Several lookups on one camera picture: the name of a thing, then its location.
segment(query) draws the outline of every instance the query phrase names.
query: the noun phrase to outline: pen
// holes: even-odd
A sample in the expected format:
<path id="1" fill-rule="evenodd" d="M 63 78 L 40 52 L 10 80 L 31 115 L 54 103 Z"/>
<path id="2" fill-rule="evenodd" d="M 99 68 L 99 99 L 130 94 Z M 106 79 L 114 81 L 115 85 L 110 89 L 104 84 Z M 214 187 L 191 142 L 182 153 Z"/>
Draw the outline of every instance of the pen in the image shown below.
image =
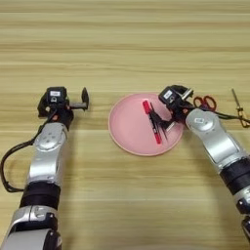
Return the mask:
<path id="1" fill-rule="evenodd" d="M 160 145 L 160 143 L 161 143 L 161 138 L 160 138 L 160 136 L 159 136 L 159 134 L 158 134 L 158 132 L 157 132 L 157 128 L 156 128 L 156 126 L 155 126 L 155 124 L 154 124 L 154 122 L 153 122 L 153 120 L 152 120 L 152 118 L 151 118 L 151 116 L 150 116 L 150 107 L 149 107 L 148 101 L 144 101 L 144 102 L 143 102 L 143 106 L 144 106 L 144 109 L 145 109 L 145 113 L 147 114 L 147 116 L 148 116 L 148 118 L 149 118 L 149 121 L 150 121 L 150 123 L 151 123 L 152 131 L 153 131 L 154 137 L 155 137 L 155 139 L 156 139 L 156 142 Z"/>

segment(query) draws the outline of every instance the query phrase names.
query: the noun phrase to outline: scissors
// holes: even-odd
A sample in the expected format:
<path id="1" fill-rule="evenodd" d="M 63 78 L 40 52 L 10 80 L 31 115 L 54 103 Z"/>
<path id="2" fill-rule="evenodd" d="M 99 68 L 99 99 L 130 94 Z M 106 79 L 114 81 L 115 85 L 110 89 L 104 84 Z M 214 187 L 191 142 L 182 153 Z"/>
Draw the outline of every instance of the scissors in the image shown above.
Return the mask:
<path id="1" fill-rule="evenodd" d="M 204 98 L 196 97 L 193 100 L 193 104 L 195 107 L 205 107 L 211 111 L 215 111 L 217 108 L 216 101 L 210 96 L 205 96 Z"/>

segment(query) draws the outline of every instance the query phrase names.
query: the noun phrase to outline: red scissors handle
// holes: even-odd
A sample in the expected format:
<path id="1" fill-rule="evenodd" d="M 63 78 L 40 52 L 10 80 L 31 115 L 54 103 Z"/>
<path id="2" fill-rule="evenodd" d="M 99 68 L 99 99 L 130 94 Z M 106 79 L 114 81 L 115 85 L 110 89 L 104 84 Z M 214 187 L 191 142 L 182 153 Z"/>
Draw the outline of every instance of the red scissors handle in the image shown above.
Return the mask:
<path id="1" fill-rule="evenodd" d="M 205 104 L 208 106 L 209 109 L 211 109 L 213 111 L 216 110 L 217 104 L 216 104 L 215 100 L 212 97 L 205 96 L 203 100 L 204 100 Z"/>
<path id="2" fill-rule="evenodd" d="M 200 107 L 202 105 L 205 105 L 204 100 L 201 97 L 194 98 L 193 104 L 195 107 Z"/>

